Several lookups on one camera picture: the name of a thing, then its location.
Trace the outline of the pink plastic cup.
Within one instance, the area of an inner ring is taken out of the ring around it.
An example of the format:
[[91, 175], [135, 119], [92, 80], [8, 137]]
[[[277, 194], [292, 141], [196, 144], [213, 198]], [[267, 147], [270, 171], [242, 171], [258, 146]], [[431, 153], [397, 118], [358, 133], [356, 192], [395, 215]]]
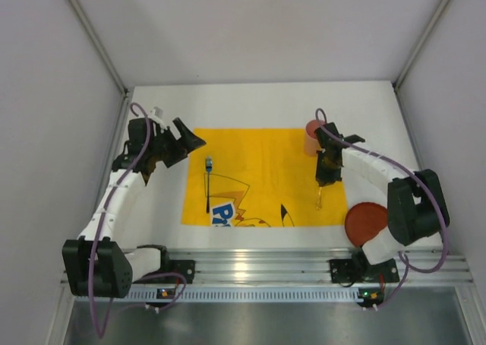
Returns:
[[320, 151], [320, 145], [317, 140], [316, 130], [320, 125], [324, 125], [324, 120], [313, 119], [305, 126], [304, 152], [309, 157], [316, 157]]

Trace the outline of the blue plastic fork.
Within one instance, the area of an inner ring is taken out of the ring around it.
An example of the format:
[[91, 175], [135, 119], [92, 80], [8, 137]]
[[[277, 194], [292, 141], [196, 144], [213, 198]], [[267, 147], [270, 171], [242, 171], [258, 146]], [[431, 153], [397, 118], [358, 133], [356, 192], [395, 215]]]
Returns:
[[206, 212], [210, 212], [210, 174], [213, 170], [213, 160], [211, 156], [207, 156], [205, 158], [205, 170], [207, 174], [207, 183], [206, 183]]

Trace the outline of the gold metal spoon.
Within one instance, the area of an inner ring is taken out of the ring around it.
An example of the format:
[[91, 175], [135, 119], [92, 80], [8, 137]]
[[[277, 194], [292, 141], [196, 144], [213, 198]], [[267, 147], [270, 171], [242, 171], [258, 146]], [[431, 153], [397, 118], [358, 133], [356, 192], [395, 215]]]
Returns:
[[316, 203], [315, 203], [315, 207], [316, 207], [317, 210], [321, 210], [322, 207], [323, 207], [322, 191], [323, 191], [323, 186], [320, 185], [317, 189], [317, 199], [316, 199]]

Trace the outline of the yellow Pikachu cloth placemat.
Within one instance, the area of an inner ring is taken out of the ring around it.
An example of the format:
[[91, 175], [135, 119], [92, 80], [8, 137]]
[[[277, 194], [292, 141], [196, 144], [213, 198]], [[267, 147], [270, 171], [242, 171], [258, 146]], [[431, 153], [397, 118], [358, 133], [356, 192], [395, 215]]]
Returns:
[[[191, 153], [181, 222], [187, 226], [292, 228], [341, 226], [348, 212], [341, 182], [323, 187], [302, 128], [197, 128], [206, 145]], [[211, 156], [210, 212], [205, 158]]]

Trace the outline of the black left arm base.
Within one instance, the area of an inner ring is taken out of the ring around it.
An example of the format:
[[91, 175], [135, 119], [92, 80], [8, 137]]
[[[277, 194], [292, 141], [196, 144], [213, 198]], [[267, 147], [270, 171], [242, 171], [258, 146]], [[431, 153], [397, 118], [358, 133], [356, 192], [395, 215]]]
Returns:
[[142, 245], [127, 253], [134, 283], [193, 283], [195, 261], [170, 258], [163, 245]]

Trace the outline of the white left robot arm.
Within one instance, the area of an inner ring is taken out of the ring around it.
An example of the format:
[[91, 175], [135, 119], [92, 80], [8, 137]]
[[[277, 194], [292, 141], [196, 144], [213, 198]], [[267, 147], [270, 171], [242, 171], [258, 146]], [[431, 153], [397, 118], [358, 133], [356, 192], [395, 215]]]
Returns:
[[117, 238], [138, 196], [147, 186], [157, 163], [169, 168], [186, 159], [206, 142], [180, 119], [172, 123], [175, 136], [163, 123], [161, 109], [131, 119], [128, 139], [112, 162], [109, 183], [87, 226], [76, 239], [68, 239], [62, 257], [69, 287], [75, 296], [124, 298], [131, 285], [155, 280], [173, 268], [163, 245], [139, 245], [126, 254]]

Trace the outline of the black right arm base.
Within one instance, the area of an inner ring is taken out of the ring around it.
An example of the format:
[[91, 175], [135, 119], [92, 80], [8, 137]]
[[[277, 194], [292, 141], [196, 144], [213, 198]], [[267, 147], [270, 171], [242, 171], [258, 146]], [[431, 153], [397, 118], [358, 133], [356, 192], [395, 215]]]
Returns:
[[362, 252], [352, 253], [350, 258], [329, 260], [331, 282], [350, 287], [356, 283], [398, 283], [400, 281], [396, 261], [390, 259], [380, 264], [370, 264]]

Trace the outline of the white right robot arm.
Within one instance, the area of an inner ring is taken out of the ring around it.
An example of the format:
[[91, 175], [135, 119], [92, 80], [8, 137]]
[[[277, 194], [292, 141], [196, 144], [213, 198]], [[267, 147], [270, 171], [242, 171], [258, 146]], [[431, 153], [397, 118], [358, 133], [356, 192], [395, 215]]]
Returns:
[[332, 122], [315, 130], [320, 146], [315, 179], [320, 187], [342, 180], [343, 168], [350, 169], [379, 188], [387, 197], [387, 225], [361, 246], [366, 261], [382, 264], [396, 253], [424, 237], [440, 233], [443, 253], [436, 271], [447, 255], [447, 227], [450, 225], [440, 180], [431, 169], [412, 171], [402, 164], [364, 147], [358, 135], [342, 136]]

